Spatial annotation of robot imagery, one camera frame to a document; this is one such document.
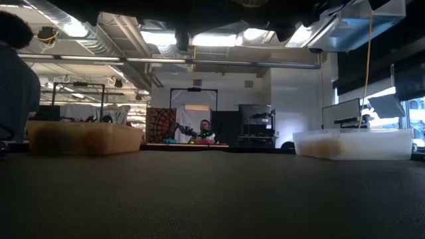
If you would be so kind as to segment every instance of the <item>hanging cable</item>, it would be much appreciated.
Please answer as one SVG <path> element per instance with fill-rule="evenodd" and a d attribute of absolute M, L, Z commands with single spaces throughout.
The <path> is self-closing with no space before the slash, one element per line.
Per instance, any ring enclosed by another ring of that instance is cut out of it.
<path fill-rule="evenodd" d="M 365 94 L 363 95 L 363 102 L 361 104 L 359 129 L 361 128 L 361 123 L 363 122 L 363 109 L 365 108 L 365 100 L 366 100 L 366 94 L 367 94 L 367 84 L 369 82 L 369 62 L 371 61 L 372 21 L 373 21 L 373 11 L 371 11 L 371 21 L 369 23 L 369 45 L 368 45 L 368 48 L 367 48 Z"/>

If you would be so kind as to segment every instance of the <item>yellow cable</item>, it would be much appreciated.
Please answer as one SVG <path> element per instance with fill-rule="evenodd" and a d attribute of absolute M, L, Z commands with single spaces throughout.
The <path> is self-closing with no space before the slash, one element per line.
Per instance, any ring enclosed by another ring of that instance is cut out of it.
<path fill-rule="evenodd" d="M 368 45 L 368 49 L 367 49 L 365 94 L 363 95 L 363 103 L 361 104 L 359 129 L 361 127 L 361 122 L 363 121 L 363 109 L 365 108 L 365 100 L 366 100 L 366 94 L 367 94 L 367 83 L 369 82 L 369 62 L 371 60 L 372 20 L 373 20 L 373 11 L 371 12 L 371 21 L 369 23 L 369 45 Z"/>
<path fill-rule="evenodd" d="M 59 31 L 56 32 L 56 34 L 53 37 L 49 37 L 47 39 L 41 39 L 39 37 L 37 37 L 37 39 L 41 40 L 41 41 L 45 41 L 45 40 L 52 40 L 53 38 L 55 38 L 57 35 L 59 34 Z"/>
<path fill-rule="evenodd" d="M 196 58 L 197 58 L 197 46 L 194 46 L 193 59 L 196 59 Z M 196 68 L 197 68 L 197 66 L 195 65 L 195 63 L 193 63 L 193 72 L 195 72 Z"/>

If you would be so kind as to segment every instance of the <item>desk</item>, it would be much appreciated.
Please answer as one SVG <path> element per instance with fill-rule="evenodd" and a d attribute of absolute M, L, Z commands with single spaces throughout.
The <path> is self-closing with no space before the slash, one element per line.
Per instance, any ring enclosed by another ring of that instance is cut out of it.
<path fill-rule="evenodd" d="M 146 143 L 147 146 L 173 146 L 173 147 L 228 147 L 225 144 L 196 144 L 196 143 Z"/>
<path fill-rule="evenodd" d="M 0 161 L 0 238 L 423 238 L 425 163 L 222 151 Z"/>

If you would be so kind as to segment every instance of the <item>translucent plastic bin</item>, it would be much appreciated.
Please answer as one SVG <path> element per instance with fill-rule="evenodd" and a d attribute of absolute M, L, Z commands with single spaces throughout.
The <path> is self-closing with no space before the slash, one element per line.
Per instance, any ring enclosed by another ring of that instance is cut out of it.
<path fill-rule="evenodd" d="M 115 123 L 29 121 L 29 147 L 38 154 L 139 151 L 142 130 Z"/>
<path fill-rule="evenodd" d="M 294 133 L 298 155 L 334 160 L 409 160 L 411 129 L 325 129 Z"/>

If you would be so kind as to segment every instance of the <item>man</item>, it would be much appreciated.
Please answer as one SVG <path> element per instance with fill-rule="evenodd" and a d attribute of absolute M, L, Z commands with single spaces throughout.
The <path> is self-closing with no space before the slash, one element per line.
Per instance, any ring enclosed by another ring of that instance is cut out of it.
<path fill-rule="evenodd" d="M 210 122 L 209 122 L 208 120 L 206 120 L 206 119 L 203 119 L 203 120 L 201 121 L 200 126 L 199 126 L 199 129 L 201 130 L 201 132 L 197 133 L 197 137 L 196 137 L 196 139 L 195 139 L 195 143 L 198 143 L 198 142 L 199 142 L 199 141 L 201 141 L 201 140 L 209 140 L 209 141 L 211 141 L 212 143 L 214 143 L 215 134 L 212 134 L 212 135 L 206 136 L 204 139 L 202 138 L 202 133 L 203 133 L 203 131 L 204 131 L 204 130 L 209 130 L 209 127 L 210 127 Z"/>
<path fill-rule="evenodd" d="M 9 137 L 2 128 L 15 133 L 21 143 L 28 116 L 35 115 L 40 104 L 40 82 L 16 50 L 25 48 L 34 37 L 31 28 L 18 16 L 0 11 L 0 139 Z"/>

